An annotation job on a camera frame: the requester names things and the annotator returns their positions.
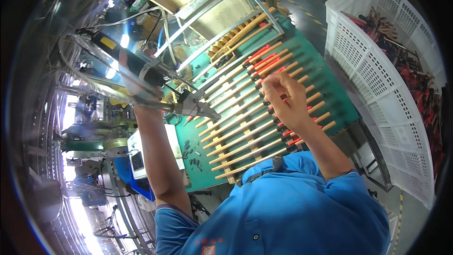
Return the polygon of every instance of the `green workbench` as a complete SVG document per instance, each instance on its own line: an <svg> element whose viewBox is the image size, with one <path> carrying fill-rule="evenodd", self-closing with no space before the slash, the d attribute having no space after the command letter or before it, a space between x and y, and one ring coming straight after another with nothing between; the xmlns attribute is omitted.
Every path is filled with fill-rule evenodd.
<svg viewBox="0 0 453 255"><path fill-rule="evenodd" d="M359 116L357 114L356 109L354 108L354 105L352 104L351 100L348 98L343 87L337 81L335 75L330 71L330 68L324 62L321 55L314 49L312 44L302 35L302 33L300 31L296 30L294 25L292 25L291 22L286 17L284 17L283 15L281 15L278 12L275 12L274 16L279 19L279 24L282 27L282 29L285 31L285 35L284 35L284 38L280 39L280 41L282 41L283 44L280 47L276 48L273 52L278 53L279 51L281 51L285 48L288 48L289 52L293 53L293 57L290 58L286 63L284 63L281 66L289 65L290 63L297 61L298 66L294 67L289 72L296 70L298 67L303 67L303 71L294 78L299 79L299 78L303 77L304 75L309 76L309 79L303 84L306 87L308 87L310 85L314 85L315 89L312 92L308 93L307 96L309 97L312 94L317 93L317 92L320 92L322 94L321 98L316 99L313 103L311 103L311 105L315 105L322 100L324 100L326 104L319 110L315 111L312 114L312 116L320 116L327 111L329 111L331 113L331 116L329 118L327 118L323 122L320 122L320 125L326 125L327 123L329 123L331 121L336 122L336 125L334 127L332 127L331 129L327 130L326 134L329 136L332 136L332 135L338 133L339 131L343 130L344 128L348 127L348 125L350 125L354 121L358 120ZM252 39L250 39L249 41L247 41L246 43L244 43L237 49L237 53L240 54L240 55L238 55L238 57L240 57L242 54L246 53L247 50L251 49L253 46L256 46L256 44L262 43L274 35L275 34L270 30L262 31L261 33L259 33L258 35L256 35L255 37L253 37ZM194 59L192 61L191 65L193 66L193 76L195 77L198 73L201 72L201 70L203 70L204 67L209 65L209 57L205 53L202 53L201 55L199 55L196 59ZM201 65L201 67L199 69L195 69L196 65ZM235 78L233 78L233 80L238 78L245 72L246 71L244 70L239 75L237 75ZM210 77L216 73L216 70L214 68L212 68L208 73L209 73L209 77ZM201 79L198 79L195 86L201 85L200 80ZM247 87L245 87L240 93L236 94L236 97L239 97L241 95L241 93L247 92L249 89L252 88L252 85L254 85L254 84L252 83L251 85L248 85ZM245 98L243 101L241 101L239 103L239 105L242 105L243 103L247 102L248 100L254 98L256 96L256 94L253 93L253 94L249 95L247 98ZM260 103L260 102L262 102L262 100L259 100L257 103L250 105L246 110L252 108L253 106L258 105L258 103ZM215 109L216 110L221 109L222 107L225 107L227 104L228 104L228 102L224 102L221 105L219 105L219 107L216 107ZM266 109L263 108L263 109L259 110L252 116L247 117L245 119L245 121L250 121L251 119L253 119L253 117L256 117L257 115L262 114L265 110L267 110L267 108ZM228 114L228 112L229 112L229 110L226 110L222 113L222 115L226 116ZM270 118L271 118L270 116L264 118L261 122L256 123L255 126L253 126L253 127L251 126L250 130L253 130L255 127L258 127L261 124L268 122L270 120ZM188 158L184 160L184 164L189 173L189 177L190 177L190 181L191 181L191 185L187 187L188 192L200 190L203 188L207 188L207 187L211 187L214 185L218 185L218 184L227 182L227 178L221 178L218 180L215 179L216 176L224 173L223 169L219 169L214 172L211 171L212 167L215 167L215 166L218 166L221 164L220 162L217 162L212 165L209 164L209 161L215 159L218 155L214 155L211 157L206 156L207 153L215 150L215 146L213 146L211 148L207 148L206 150L202 149L202 147L204 145L207 145L212 140L209 140L205 143L200 142L199 145L197 144L197 142L199 142L202 138L207 136L207 134L205 134L202 137L198 136L199 133L201 133L202 131L204 131L207 128L207 124L204 124L200 128L195 128L195 125L197 123L201 122L202 120L203 120L203 118L200 118L198 120L192 120L186 126L183 127L183 124L185 122L185 119L183 119L183 122L181 122L179 125L176 126L178 142L179 142L179 145L181 146L181 148L183 148L184 142L186 140L189 140L191 149L192 148L194 149L194 152L192 152L192 154L189 154ZM231 122L232 120L233 120L233 118L231 118L227 122L224 122L222 124L222 126ZM172 119L170 123L174 124L175 121L176 121L176 119ZM226 134L231 129L234 129L234 128L230 128L226 132L223 132L223 134ZM275 129L275 126L269 126L266 130L263 130L261 132L261 134L269 132L272 129ZM243 134L240 132L240 133L234 135L232 138L227 139L226 142L222 142L222 144L231 142L232 140L239 138L241 135L243 135ZM269 139L263 140L261 145L259 145L259 147L267 144L270 141L274 141L275 139L278 139L279 137L280 136L278 134L274 134ZM239 146L242 146L246 143L247 143L246 141L243 141L236 146L230 147L228 149L228 151L234 150L235 148L238 148ZM261 155L267 156L281 148L284 148L284 146L285 146L285 144L283 142L281 142L281 145L275 146L275 147L271 148L269 151L263 151L261 153ZM198 156L195 153L195 151L201 153L201 156ZM235 157L239 157L239 156L244 155L249 152L250 152L250 149L245 149L245 150L241 151L239 154L235 155ZM197 169L196 166L190 165L189 160L191 158L196 158L196 159L200 160L201 169L202 169L201 172ZM244 161L235 163L234 165L231 166L231 169L241 167L252 161L254 161L254 159L252 157L250 157Z"/></svg>

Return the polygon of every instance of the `perforated basket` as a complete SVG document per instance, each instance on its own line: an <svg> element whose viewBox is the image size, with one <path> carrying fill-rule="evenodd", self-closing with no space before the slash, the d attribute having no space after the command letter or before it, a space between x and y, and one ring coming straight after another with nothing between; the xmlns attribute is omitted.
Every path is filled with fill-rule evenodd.
<svg viewBox="0 0 453 255"><path fill-rule="evenodd" d="M376 139L392 184L430 208L433 164L426 131L415 101L382 50L341 11L367 15L373 6L394 24L402 45L416 51L438 87L445 73L433 35L407 0L328 0L325 59L340 68L359 98L352 101Z"/></svg>

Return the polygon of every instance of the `metal pipe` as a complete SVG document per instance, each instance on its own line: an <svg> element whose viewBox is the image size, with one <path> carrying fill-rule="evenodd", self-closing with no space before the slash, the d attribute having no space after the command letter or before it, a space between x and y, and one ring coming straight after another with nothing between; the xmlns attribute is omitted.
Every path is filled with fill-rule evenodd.
<svg viewBox="0 0 453 255"><path fill-rule="evenodd" d="M165 48L168 47L168 44L172 43L185 29L187 29L193 22L195 22L198 18L200 18L203 14L211 10L214 6L222 2L223 0L214 0L213 2L209 3L205 8L201 9L200 12L195 14L190 20L188 20L181 28L176 31L173 36L171 36L167 41L162 45L161 48L154 54L155 57L158 57Z"/></svg>

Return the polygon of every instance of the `wooden rod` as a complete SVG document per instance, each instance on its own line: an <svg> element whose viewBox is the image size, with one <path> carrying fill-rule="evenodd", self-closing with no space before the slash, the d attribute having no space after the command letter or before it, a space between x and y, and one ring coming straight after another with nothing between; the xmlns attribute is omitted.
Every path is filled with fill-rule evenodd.
<svg viewBox="0 0 453 255"><path fill-rule="evenodd" d="M265 59L267 58L264 58L262 61L264 61L263 63L256 63L255 64L255 67L252 67L253 69L255 69L256 71L260 70L261 68L263 68L264 66L268 65L269 63L271 63L272 61L274 61L275 59L281 57L283 54L287 53L288 52L288 49L285 48L284 50L280 51L279 53L277 53L276 55L274 55L273 57L269 58L268 60L265 61Z"/></svg>
<svg viewBox="0 0 453 255"><path fill-rule="evenodd" d="M326 112L326 113L323 114L322 116L319 116L318 118L316 118L314 121L315 121L316 123L319 123L319 122L325 120L326 118L328 118L329 116L330 116L330 112ZM225 155L223 155L223 156L221 156L221 157L218 157L218 158L216 158L216 159L210 161L209 164L213 164L213 163L215 163L215 162L222 161L224 158L227 158L227 157L229 157L229 156L232 156L232 155L234 155L235 153L238 153L238 152L242 151L243 149L246 149L246 148L248 148L248 147L250 147L250 146L253 146L253 145L255 145L256 143L258 143L258 142L260 142L260 141L266 139L267 137L269 137L269 136L271 136L271 135L273 135L273 134L275 134L275 133L277 133L277 132L278 132L277 129L273 129L273 130L269 131L268 133L266 133L266 134L264 134L264 135L258 137L257 139L254 139L253 141L251 141L251 142L245 144L244 146L242 146L242 147L240 147L240 148L237 148L236 150L233 150L233 151L231 151L231 152L229 152L229 153L227 153L227 154L225 154Z"/></svg>
<svg viewBox="0 0 453 255"><path fill-rule="evenodd" d="M273 13L276 9L274 7L271 7L268 9L270 13ZM239 33L237 33L232 39L229 40L225 46L231 47L235 43L237 43L242 37L246 35L250 30L252 30L256 25L261 23L262 20L264 20L267 17L266 13L263 13L259 15L256 19L253 19L250 24L248 24L245 28L243 28Z"/></svg>
<svg viewBox="0 0 453 255"><path fill-rule="evenodd" d="M221 164L221 165L219 165L219 166L217 166L217 167L213 167L213 168L211 168L211 170L212 170L212 171L216 171L216 170L218 170L218 169L221 169L221 168L224 168L224 167L228 167L228 166L230 166L230 165L232 165L232 164L234 164L234 163L236 163L236 162L242 161L242 160L244 160L244 159L246 159L246 158L248 158L248 157L250 157L250 156L253 156L253 155L255 155L256 153L261 153L261 152L264 151L264 150L267 150L267 149L269 149L269 148L271 148L271 147L273 147L273 146L275 146L275 145L278 145L278 144L280 144L280 142L282 142L282 139L281 139L281 138L278 138L278 139L276 139L275 141L272 141L272 142L270 142L269 144L266 144L266 145L262 146L261 148L258 148L258 149L256 149L256 150L250 152L250 153L247 153L247 154L245 154L245 155L243 155L243 156L237 157L237 158L235 158L234 160L227 161L227 162L225 162L225 163L223 163L223 164Z"/></svg>
<svg viewBox="0 0 453 255"><path fill-rule="evenodd" d="M266 55L268 54L269 52L273 51L275 48L278 48L280 45L282 45L282 42L277 42L275 43L273 46L271 46L270 48L266 49L265 51L263 51L262 53L258 54L257 56L253 57L252 59L249 60L250 63L253 63L255 62L256 60L258 60L259 58L261 58L263 55ZM225 82L228 81L229 78L232 78L232 77L235 77L237 73L241 72L244 70L244 68L242 67L243 64L237 66L235 69L233 69L232 71L228 72L228 74L225 75L225 78L222 80L222 81L217 81L216 83L214 83L211 87L209 87L206 91L205 91L205 95L215 91L218 87L220 87L221 85L223 85Z"/></svg>
<svg viewBox="0 0 453 255"><path fill-rule="evenodd" d="M225 120L228 120L229 118L235 116L238 112L240 112L241 110L247 108L249 105L255 103L255 102L258 101L259 99L260 99L260 96L256 96L255 98L253 98L253 99L249 100L248 102L246 102L245 104L241 105L239 108L233 109L233 111L232 111L229 115L225 116L224 118L222 118L222 119L219 120L218 122L215 122L215 123L212 125L212 127L208 128L208 129L206 129L206 130L204 130L203 132L201 132L201 133L198 134L198 135L201 137L201 136L203 136L204 134L206 134L206 133L212 131L212 130L213 130L215 127L217 127L220 123L223 123L223 122L225 122Z"/></svg>
<svg viewBox="0 0 453 255"><path fill-rule="evenodd" d="M314 95L312 95L311 97L309 97L307 99L307 104L311 103L312 101L314 101L315 99L319 98L321 96L321 93L315 93ZM215 130L215 132L211 133L209 136L207 136L206 138L202 139L201 140L201 143L204 143L206 142L207 140L211 139L211 138L214 138L215 136L217 136L219 133L225 131L226 129L234 126L235 124L237 124L239 121L243 120L245 117L247 116L250 116L252 115L255 111L261 109L262 107L264 107L264 104L259 104L255 107L253 107L252 109L250 109L249 111L245 112L243 115L241 115L240 117L236 118L235 120L233 120L232 122L228 123L227 125L225 125L224 127L218 129L218 130Z"/></svg>
<svg viewBox="0 0 453 255"><path fill-rule="evenodd" d="M223 96L220 100L218 100L217 102L215 102L212 105L210 105L210 107L211 108L215 108L216 106L220 105L221 103L223 103L224 101L229 99L231 96L233 96L236 93L238 93L240 90L242 90L243 88L245 88L248 84L251 84L252 82L253 82L252 80L248 80L247 82L244 82L244 83L240 84L234 90L232 90L231 92L229 92L225 96Z"/></svg>
<svg viewBox="0 0 453 255"><path fill-rule="evenodd" d="M227 134L223 135L222 137L220 137L220 138L217 139L216 141L213 141L213 142L209 143L208 145L204 146L204 147L203 147L203 150L206 150L206 149L209 148L209 147L212 147L212 146L214 146L214 145L217 145L217 144L220 143L221 141L223 141L223 140L225 140L225 139L231 137L232 135L238 133L239 131L242 131L244 127L248 127L248 126L252 125L253 123L260 121L261 119L263 119L264 117L266 117L266 116L268 116L268 115L269 115L269 113L267 113L267 111L264 112L263 114L260 114L259 116L255 117L255 118L253 118L252 120L250 120L249 122L247 122L244 126L238 127L238 128L236 128L236 129L234 129L233 131L228 132Z"/></svg>
<svg viewBox="0 0 453 255"><path fill-rule="evenodd" d="M275 10L276 9L274 7L269 8L269 12L271 12L271 13L274 12ZM253 19L252 22L249 23L248 25L246 25L244 28L241 28L242 26L239 25L239 27L241 28L241 31L239 31L232 39L230 39L227 43L225 43L225 45L222 48L232 47L242 37L244 37L249 31L251 31L256 25L258 25L262 20L264 20L266 17L267 17L267 14L263 13L263 14L259 15L257 18ZM220 48L213 47L212 50L217 54L219 52ZM193 78L192 81L195 82L196 80L200 79L203 76L203 74L205 74L207 71L209 71L209 69L211 69L214 65L216 65L218 63L218 61L220 61L221 57L219 57L216 61L212 62L205 69L203 69L203 71L201 71L200 74L198 74L195 78Z"/></svg>
<svg viewBox="0 0 453 255"><path fill-rule="evenodd" d="M278 67L279 65L283 64L283 62L285 62L286 60L290 59L291 57L293 57L293 53L290 52L288 54L286 54L284 57L282 57L279 61L273 63L271 66L267 67L266 69L264 69L263 71L261 72L257 72L256 74L259 75L261 78L264 78L266 77L266 75L272 71L273 69L275 69L276 67Z"/></svg>
<svg viewBox="0 0 453 255"><path fill-rule="evenodd" d="M323 127L322 130L323 130L323 131L326 131L326 130L332 128L333 126L335 126L335 124L336 124L335 121L332 121L331 123L329 123L329 124L327 124L325 127ZM300 141L296 142L296 145L300 145L300 144L302 144L303 142L304 142L303 140L300 140ZM263 162L263 161L265 161L265 160L267 160L267 159L270 159L270 158L272 158L272 157L274 157L274 156L278 156L278 155L280 155L280 154L283 154L283 153L286 152L286 151L287 151L286 148L283 148L283 149L278 150L278 151L276 151L276 152L274 152L274 153L272 153L272 154L270 154L270 155L268 155L268 156L265 156L265 157L263 157L263 158L261 158L261 159L259 159L259 160L257 160L257 161L253 161L253 162L251 162L251 163L249 163L249 164L246 164L245 166L242 166L242 167L239 167L239 168L237 168L237 169L233 169L232 171L229 171L229 172L227 172L227 173L218 175L218 176L215 177L215 179L221 179L221 178L227 177L227 176L229 176L229 175L231 175L231 174L235 174L235 173L241 172L241 171L243 171L243 170L246 170L246 169L249 168L249 167L255 166L256 164L258 164L258 163L260 163L260 162Z"/></svg>
<svg viewBox="0 0 453 255"><path fill-rule="evenodd" d="M282 50L279 54L277 54L276 56L274 56L272 59L270 59L269 61L273 60L273 59L276 59L277 57L279 57L280 55L282 54L285 54L286 52L288 52L288 49L286 48L285 50ZM258 69L261 69L263 68L265 65L267 65L267 62L266 63L263 63L263 65L260 65ZM206 100L206 102L210 102L212 101L213 99L217 98L219 95L225 93L228 89L230 89L231 87L233 87L235 84L239 83L241 80L245 79L246 77L248 76L248 74L244 74L242 75L240 78L236 79L234 82L232 82L231 84L229 84L228 86L222 88L217 94L213 95L212 97L210 97L208 100Z"/></svg>
<svg viewBox="0 0 453 255"><path fill-rule="evenodd" d="M305 82L306 80L308 80L308 76L305 75L304 77L300 78L299 80L297 80L298 83L303 83ZM241 94L241 96L237 99L235 99L232 103L229 103L227 104L224 108L222 108L221 110L217 111L218 114L222 113L223 111L225 111L226 109L229 109L230 107L232 107L233 105L235 105L236 103L238 103L239 101L243 100L244 98L246 98L248 95L250 95L251 93L253 93L255 90L255 88L252 88L250 89L249 91L247 91L246 93L243 93ZM210 118L205 118L202 122L198 123L197 125L199 125L198 127L200 127L201 125L203 124L206 124L210 121L211 119Z"/></svg>
<svg viewBox="0 0 453 255"><path fill-rule="evenodd" d="M243 120L244 118L246 118L247 116L250 116L252 115L255 111L258 111L260 110L261 108L264 107L264 104L263 103L260 103L256 106L254 106L253 108L251 108L250 110L248 110L247 112L245 112L243 115L237 117L236 119L234 119L232 122L228 123L227 125L225 125L224 127L221 127L219 128L218 130L215 130L214 132L212 132L211 134L209 134L209 136L201 139L201 143L204 143L206 142L207 140L211 139L211 138L214 138L215 136L217 136L218 134L222 133L223 131L227 130L228 128L238 124L238 122L240 122L241 120Z"/></svg>
<svg viewBox="0 0 453 255"><path fill-rule="evenodd" d="M228 54L232 53L233 51L235 51L238 47L240 47L241 45L243 45L246 41L248 41L249 39L251 39L252 37L254 37L255 35L257 35L259 32L263 31L264 29L267 29L270 25L272 25L272 22L269 22L267 23L266 25L262 26L261 28L259 28L258 30L254 31L251 35L249 35L248 37L246 37L245 39L243 39L242 41L236 43L232 48L230 48L227 52L225 52L222 56L220 56L218 59L216 59L216 61L214 61L213 63L211 63L212 65L216 65L220 59L222 59L224 56L227 56Z"/></svg>
<svg viewBox="0 0 453 255"><path fill-rule="evenodd" d="M289 76L290 77L294 77L294 76L296 76L297 74L299 74L302 71L303 71L303 68L300 67L300 68L296 69L293 73L291 73Z"/></svg>
<svg viewBox="0 0 453 255"><path fill-rule="evenodd" d="M210 101L212 101L213 99L217 98L219 95L225 93L227 90L229 90L230 88L232 88L235 84L241 82L242 80L244 80L246 77L248 76L247 73L245 73L244 75L242 75L241 77L237 78L235 81L231 82L228 86L224 87L224 88L221 88L220 91L218 91L218 93L216 94L213 94L212 96L209 97L209 99L206 100L206 103L209 103Z"/></svg>
<svg viewBox="0 0 453 255"><path fill-rule="evenodd" d="M314 89L314 86L311 85L311 86L307 87L307 89L305 91L308 93L308 92L310 92L313 89ZM220 149L217 149L217 150L215 150L213 152L210 152L209 154L207 154L207 156L208 157L213 156L213 155L217 154L220 151L223 151L223 150L225 150L225 149L227 149L227 148L229 148L231 146L234 146L235 144L239 143L240 141L242 141L244 139L247 139L248 137L252 136L255 133L260 132L262 129L266 128L267 126L269 126L269 125L271 125L273 123L274 123L274 121L272 121L272 120L269 121L269 122L266 122L265 124L261 125L260 127L257 127L254 130L252 130L250 133L247 133L244 136L241 136L238 139L236 139L236 140L234 140L234 141L232 141L232 142L230 142L228 144L223 145Z"/></svg>

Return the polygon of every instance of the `blue shirt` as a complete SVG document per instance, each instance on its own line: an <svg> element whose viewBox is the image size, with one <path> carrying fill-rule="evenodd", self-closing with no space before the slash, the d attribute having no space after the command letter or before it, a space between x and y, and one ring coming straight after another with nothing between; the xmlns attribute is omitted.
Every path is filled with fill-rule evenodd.
<svg viewBox="0 0 453 255"><path fill-rule="evenodd" d="M199 225L172 205L157 207L156 253L161 255L385 254L387 214L356 171L327 183L311 152L283 157L283 169L235 186ZM272 169L266 160L244 173Z"/></svg>

